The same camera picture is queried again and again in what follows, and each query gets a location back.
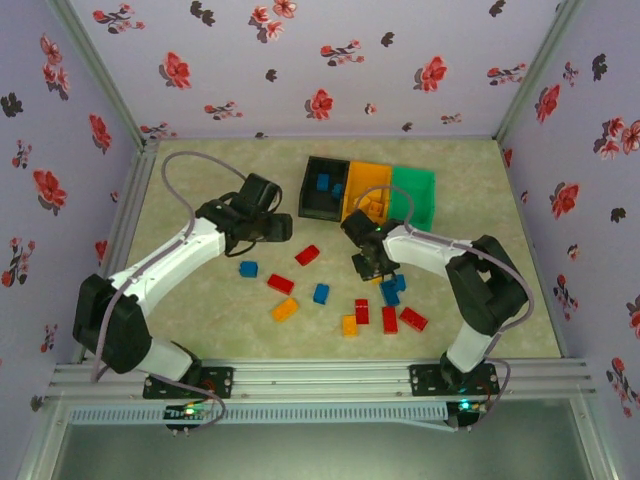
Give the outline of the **yellow plastic bin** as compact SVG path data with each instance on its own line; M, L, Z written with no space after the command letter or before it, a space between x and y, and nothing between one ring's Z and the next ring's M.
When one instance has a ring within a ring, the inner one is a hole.
M374 186L390 185L391 180L392 167L389 165L352 161L349 165L345 184L341 219L345 220L348 215L354 212L358 198L366 190ZM375 223L383 224L388 218L390 190L375 190L367 193L366 197L378 199L384 203L382 218L374 218L367 215ZM359 208L365 212L364 199L359 203Z

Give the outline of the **black plastic bin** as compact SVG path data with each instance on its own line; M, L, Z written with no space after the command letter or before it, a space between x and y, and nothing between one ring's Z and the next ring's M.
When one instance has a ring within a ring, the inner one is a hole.
M350 163L346 160L310 156L307 161L300 187L298 216L316 220L339 222L342 215L343 195ZM316 180L320 173L330 175L331 187L328 192L316 190ZM331 196L335 184L343 185L343 195L336 199Z

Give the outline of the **green plastic bin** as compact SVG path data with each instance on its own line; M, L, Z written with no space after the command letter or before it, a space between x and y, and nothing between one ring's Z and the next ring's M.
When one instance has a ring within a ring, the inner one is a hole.
M392 168L391 184L404 191L413 201L414 210L410 225L430 231L436 210L436 174L424 169L395 166ZM404 220L408 213L407 197L392 190L388 218Z

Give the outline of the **controller board with green light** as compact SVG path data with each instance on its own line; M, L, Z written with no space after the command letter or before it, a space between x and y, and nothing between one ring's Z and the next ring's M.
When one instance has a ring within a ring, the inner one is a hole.
M488 413L485 402L464 399L459 402L448 402L446 406L448 418L445 423L455 431L470 433Z
M174 437L189 436L193 430L211 420L212 411L209 404L188 403L186 405L167 406L162 420Z

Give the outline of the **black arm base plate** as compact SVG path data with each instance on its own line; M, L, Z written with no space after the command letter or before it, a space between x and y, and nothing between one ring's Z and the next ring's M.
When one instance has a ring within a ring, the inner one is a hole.
M234 369L232 367L191 368L176 385L167 383L156 376L145 379L142 396L151 400L205 399L212 393L221 399L229 399L233 387Z
M410 365L413 396L496 395L500 384L493 364L481 363L468 373L443 370L440 364Z

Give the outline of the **wide aluminium frame rail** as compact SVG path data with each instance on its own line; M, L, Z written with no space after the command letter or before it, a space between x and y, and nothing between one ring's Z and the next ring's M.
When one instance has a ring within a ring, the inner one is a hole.
M206 361L203 367L234 369L230 400L237 402L375 402L391 400L529 400L592 396L595 383L579 359L490 360L498 376L496 395L413 396L410 365L427 360Z

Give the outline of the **aluminium frame side rail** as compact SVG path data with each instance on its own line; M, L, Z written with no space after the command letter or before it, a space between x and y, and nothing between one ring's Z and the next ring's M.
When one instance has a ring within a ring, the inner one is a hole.
M108 277L126 267L153 173L157 148L158 143L147 143L131 161L125 184L120 192L105 255L97 270L101 277Z

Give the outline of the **aluminium frame post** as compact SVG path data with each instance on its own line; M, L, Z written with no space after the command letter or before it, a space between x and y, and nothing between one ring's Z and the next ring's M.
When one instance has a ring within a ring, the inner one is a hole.
M509 104L497 131L492 136L492 139L496 142L502 143L508 136L510 129L518 121L522 111L525 109L526 102L533 95L537 83L552 61L556 50L561 46L571 24L586 3L587 0L561 0L558 3L553 22L529 65L528 72Z
M125 130L134 141L136 149L142 152L146 141L142 139L124 98L120 94L111 74L98 50L83 26L71 0L45 0L58 18L61 26L69 35L78 55L94 78L95 83L106 95L111 107L115 110Z

